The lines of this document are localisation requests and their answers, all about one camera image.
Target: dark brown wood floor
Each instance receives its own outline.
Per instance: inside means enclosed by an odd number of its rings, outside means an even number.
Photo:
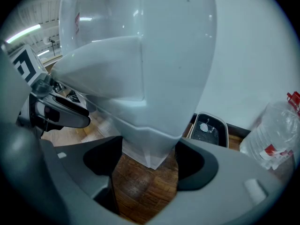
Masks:
[[[96,112],[91,114],[91,123],[88,127],[64,127],[61,131],[44,133],[42,138],[50,140],[54,146],[83,143],[104,138],[105,133],[101,132],[101,128],[105,126],[105,121]],[[229,135],[229,148],[239,151],[241,141],[241,138]],[[287,182],[293,169],[286,167],[293,167],[291,159],[287,160],[281,169],[271,172],[283,182]],[[174,151],[172,150],[157,170],[147,168],[123,154],[112,174],[112,182],[120,216],[144,224],[158,214],[176,195],[178,167]]]

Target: ceiling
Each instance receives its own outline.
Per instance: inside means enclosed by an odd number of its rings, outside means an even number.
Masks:
[[[52,44],[46,45],[43,38],[51,38],[55,55],[61,55],[59,36],[59,9],[60,0],[22,0],[3,23],[0,39],[7,41],[13,35],[27,28],[40,24],[41,28],[34,30],[7,45],[7,51],[12,53],[24,44],[29,44],[40,54],[42,61],[54,57]]]

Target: small black container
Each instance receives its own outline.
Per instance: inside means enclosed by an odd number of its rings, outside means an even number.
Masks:
[[[200,129],[202,123],[207,124],[208,132]],[[202,112],[197,115],[190,138],[228,148],[228,127],[220,118]]]

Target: plastic water bottle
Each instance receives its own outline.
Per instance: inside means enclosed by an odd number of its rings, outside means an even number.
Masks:
[[[268,104],[261,123],[243,140],[240,151],[273,170],[300,147],[300,116],[286,101]]]

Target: white plastic container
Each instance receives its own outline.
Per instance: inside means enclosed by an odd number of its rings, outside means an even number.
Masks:
[[[156,169],[202,95],[215,0],[61,0],[63,58],[53,78],[107,113],[123,151]]]
[[[277,169],[300,147],[300,117],[287,101],[268,104],[261,123],[241,143],[240,151],[266,169]]]

